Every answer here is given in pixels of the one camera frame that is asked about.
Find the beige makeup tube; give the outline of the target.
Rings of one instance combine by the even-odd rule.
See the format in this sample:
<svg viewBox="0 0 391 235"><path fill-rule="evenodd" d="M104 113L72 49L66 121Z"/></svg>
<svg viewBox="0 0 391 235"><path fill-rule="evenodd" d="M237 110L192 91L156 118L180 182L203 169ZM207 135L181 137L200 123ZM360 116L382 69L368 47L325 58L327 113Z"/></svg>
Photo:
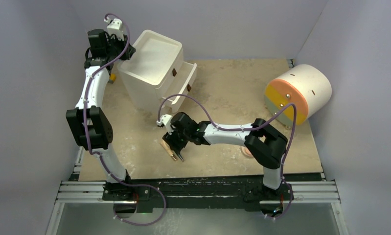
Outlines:
<svg viewBox="0 0 391 235"><path fill-rule="evenodd" d="M164 150L167 152L167 154L171 157L172 160L174 160L174 161L178 160L178 158L175 156L174 152L171 150L169 145L164 140L161 140L160 145L164 148Z"/></svg>

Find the white drawer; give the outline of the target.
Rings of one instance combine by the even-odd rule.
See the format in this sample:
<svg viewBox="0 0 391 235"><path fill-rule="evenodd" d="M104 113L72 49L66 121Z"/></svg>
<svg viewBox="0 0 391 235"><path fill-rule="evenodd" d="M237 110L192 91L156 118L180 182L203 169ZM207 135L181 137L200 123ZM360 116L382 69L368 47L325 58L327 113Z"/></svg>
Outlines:
<svg viewBox="0 0 391 235"><path fill-rule="evenodd" d="M181 48L179 53L174 57L174 61L170 64L168 67L168 70L162 79L161 83L156 88L156 94L158 98L162 98L167 90L169 89L170 85L174 81L175 77L178 74L178 71L180 70L182 64L184 61L184 52Z"/></svg>
<svg viewBox="0 0 391 235"><path fill-rule="evenodd" d="M167 89L163 98L173 94L188 94L192 89L196 76L197 64L183 62L181 68L177 72L172 81L172 84ZM169 111L170 113L176 113L182 105L184 99L184 96L171 97L164 103L164 106L171 109L171 111Z"/></svg>

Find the white drawer cabinet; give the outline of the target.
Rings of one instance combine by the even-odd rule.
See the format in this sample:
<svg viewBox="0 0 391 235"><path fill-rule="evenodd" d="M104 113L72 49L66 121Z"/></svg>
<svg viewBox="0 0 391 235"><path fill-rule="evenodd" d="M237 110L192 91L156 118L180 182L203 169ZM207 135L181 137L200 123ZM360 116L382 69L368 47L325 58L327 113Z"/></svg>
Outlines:
<svg viewBox="0 0 391 235"><path fill-rule="evenodd" d="M157 97L156 88L183 45L152 30L145 30L133 47L136 52L132 58L117 65L119 76L133 105L155 114L163 98Z"/></svg>

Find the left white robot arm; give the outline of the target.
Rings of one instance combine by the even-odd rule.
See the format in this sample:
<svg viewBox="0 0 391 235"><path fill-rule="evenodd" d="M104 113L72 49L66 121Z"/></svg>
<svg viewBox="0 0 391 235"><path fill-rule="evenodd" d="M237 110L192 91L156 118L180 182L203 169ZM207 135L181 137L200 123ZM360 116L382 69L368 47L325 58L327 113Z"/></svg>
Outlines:
<svg viewBox="0 0 391 235"><path fill-rule="evenodd" d="M128 200L134 187L112 146L113 129L101 106L114 62L130 59L135 49L129 46L126 35L118 38L103 29L89 31L88 40L84 87L75 108L66 111L66 120L76 144L99 160L106 173L105 189L115 187L115 195Z"/></svg>

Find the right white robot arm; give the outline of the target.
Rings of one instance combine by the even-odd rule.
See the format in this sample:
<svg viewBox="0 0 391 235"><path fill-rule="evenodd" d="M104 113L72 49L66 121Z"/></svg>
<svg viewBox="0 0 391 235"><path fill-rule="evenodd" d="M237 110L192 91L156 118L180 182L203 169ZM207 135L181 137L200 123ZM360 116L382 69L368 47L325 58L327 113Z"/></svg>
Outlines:
<svg viewBox="0 0 391 235"><path fill-rule="evenodd" d="M195 145L230 144L245 147L253 158L263 166L264 196L275 199L282 192L281 164L288 139L266 120L257 118L244 125L213 124L212 121L196 122L184 112L162 115L157 120L158 127L167 132L163 140L170 149L181 154L188 142Z"/></svg>

